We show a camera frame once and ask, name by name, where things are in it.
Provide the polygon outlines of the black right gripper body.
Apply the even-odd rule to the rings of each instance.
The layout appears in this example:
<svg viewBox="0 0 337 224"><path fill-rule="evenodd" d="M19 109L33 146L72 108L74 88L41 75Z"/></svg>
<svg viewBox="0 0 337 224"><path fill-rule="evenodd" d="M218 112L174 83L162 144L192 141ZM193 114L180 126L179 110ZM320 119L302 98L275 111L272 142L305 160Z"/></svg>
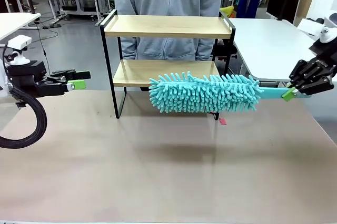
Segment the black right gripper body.
<svg viewBox="0 0 337 224"><path fill-rule="evenodd" d="M336 40L310 46L314 57L299 60L290 73L290 82L302 94L313 95L334 88L332 78L336 75Z"/></svg>

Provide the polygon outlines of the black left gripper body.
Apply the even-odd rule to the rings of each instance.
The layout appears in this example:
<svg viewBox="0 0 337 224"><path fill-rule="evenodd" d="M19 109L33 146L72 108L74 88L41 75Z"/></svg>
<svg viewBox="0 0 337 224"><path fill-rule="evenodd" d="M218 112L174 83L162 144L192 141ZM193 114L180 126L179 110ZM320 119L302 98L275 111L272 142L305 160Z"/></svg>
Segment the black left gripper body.
<svg viewBox="0 0 337 224"><path fill-rule="evenodd" d="M66 93L66 82L47 77L43 61L6 67L15 87L33 97L60 96Z"/></svg>

